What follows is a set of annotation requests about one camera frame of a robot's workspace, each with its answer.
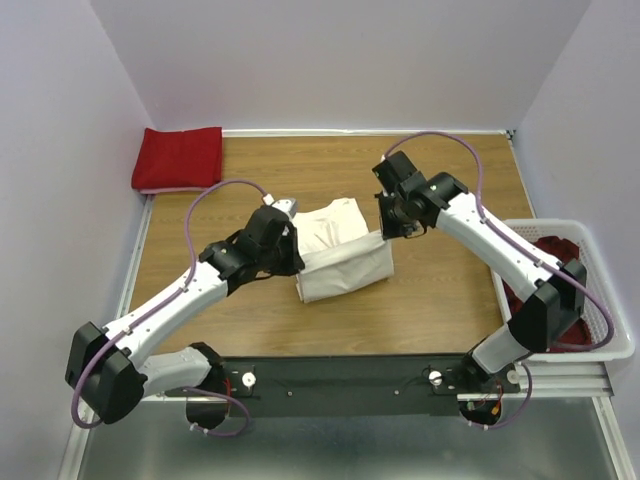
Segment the white t-shirt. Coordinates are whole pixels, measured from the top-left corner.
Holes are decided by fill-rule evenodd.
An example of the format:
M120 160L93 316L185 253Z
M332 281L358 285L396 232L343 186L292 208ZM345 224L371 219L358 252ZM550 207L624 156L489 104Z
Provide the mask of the white t-shirt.
M391 243L368 229L354 198L300 212L293 219L305 268L296 276L304 303L355 292L394 275Z

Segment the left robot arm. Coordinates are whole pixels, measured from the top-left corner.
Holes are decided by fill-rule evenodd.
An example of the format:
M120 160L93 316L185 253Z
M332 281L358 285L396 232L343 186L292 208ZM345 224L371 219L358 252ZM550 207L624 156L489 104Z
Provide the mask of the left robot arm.
M104 327L88 322L74 334L65 380L73 387L74 422L87 427L85 402L104 424L128 415L148 396L178 388L201 395L225 390L223 360L203 342L172 354L156 348L180 326L240 287L272 276L294 276L304 263L293 224L297 203L260 206L247 225L209 244L189 269L138 309Z

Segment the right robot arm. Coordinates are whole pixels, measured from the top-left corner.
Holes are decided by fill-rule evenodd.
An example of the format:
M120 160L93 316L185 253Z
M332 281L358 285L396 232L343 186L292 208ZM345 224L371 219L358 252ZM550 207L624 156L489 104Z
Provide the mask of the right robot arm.
M497 331L456 366L452 380L480 392L513 362L544 353L581 317L586 269L561 262L522 238L482 208L476 195L455 177L440 172L427 179L402 151L373 167L384 239L439 229L488 265L522 302Z

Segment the white rear table edge strip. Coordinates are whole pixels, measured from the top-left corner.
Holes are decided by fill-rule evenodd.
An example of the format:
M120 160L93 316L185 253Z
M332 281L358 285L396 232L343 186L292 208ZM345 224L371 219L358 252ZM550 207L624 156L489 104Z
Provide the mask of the white rear table edge strip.
M409 136L420 129L334 129L334 128L263 128L223 129L224 138L283 138L283 137L336 137L336 136ZM511 136L515 130L508 129L441 129L453 135L502 135Z

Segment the folded red t-shirt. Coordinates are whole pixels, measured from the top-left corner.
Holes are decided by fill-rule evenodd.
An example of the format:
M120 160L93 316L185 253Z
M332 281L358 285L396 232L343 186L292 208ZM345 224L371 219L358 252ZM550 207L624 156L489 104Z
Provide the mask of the folded red t-shirt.
M131 177L134 190L211 187L222 180L221 127L184 131L146 128Z

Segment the dark red t-shirt in basket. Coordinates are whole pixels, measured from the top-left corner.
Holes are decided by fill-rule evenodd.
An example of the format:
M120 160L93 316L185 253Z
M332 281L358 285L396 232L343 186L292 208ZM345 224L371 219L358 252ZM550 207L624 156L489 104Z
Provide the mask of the dark red t-shirt in basket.
M580 259L580 248L575 243L568 239L560 238L558 236L545 236L538 238L534 245L558 258L562 263L567 263L573 259ZM511 314L517 313L523 302L515 295L511 287L502 282L505 292L507 304ZM578 319L554 344L550 349L551 353L563 353L570 352L570 349L561 347L561 344L573 344L573 345L591 345L592 336L586 322L580 318Z

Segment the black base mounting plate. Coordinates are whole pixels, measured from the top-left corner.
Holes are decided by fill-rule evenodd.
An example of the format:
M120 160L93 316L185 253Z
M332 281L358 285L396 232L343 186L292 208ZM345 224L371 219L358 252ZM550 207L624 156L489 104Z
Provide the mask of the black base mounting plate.
M455 416L462 396L517 393L513 365L474 375L460 354L229 357L205 389L228 388L251 417Z

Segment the white plastic laundry basket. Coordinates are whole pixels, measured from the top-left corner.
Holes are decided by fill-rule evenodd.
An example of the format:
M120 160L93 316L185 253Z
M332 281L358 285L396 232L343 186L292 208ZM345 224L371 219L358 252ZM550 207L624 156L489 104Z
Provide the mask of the white plastic laundry basket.
M580 222L563 219L509 219L505 222L512 230L533 243L541 237L557 236L578 246L579 261L587 270L587 289L607 308L614 324L614 337L604 347L588 352L541 353L530 357L538 362L608 362L631 357L635 341L628 326L627 316L619 302L606 263L589 230Z

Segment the aluminium rail left side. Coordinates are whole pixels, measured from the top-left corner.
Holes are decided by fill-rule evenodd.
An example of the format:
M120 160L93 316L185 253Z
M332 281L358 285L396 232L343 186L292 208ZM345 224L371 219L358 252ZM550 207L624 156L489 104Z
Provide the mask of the aluminium rail left side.
M101 326L117 320L129 312L136 277L152 216L154 197L139 195L140 206L134 211L131 226L125 236L124 250L117 262L112 305L101 321Z

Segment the aluminium front frame rail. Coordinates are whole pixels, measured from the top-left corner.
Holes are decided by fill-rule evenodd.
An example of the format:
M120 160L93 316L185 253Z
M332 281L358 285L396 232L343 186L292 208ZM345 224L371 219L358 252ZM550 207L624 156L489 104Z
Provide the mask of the aluminium front frame rail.
M520 387L527 391L525 368L532 379L533 398L611 397L613 388L602 363L525 362L516 367Z

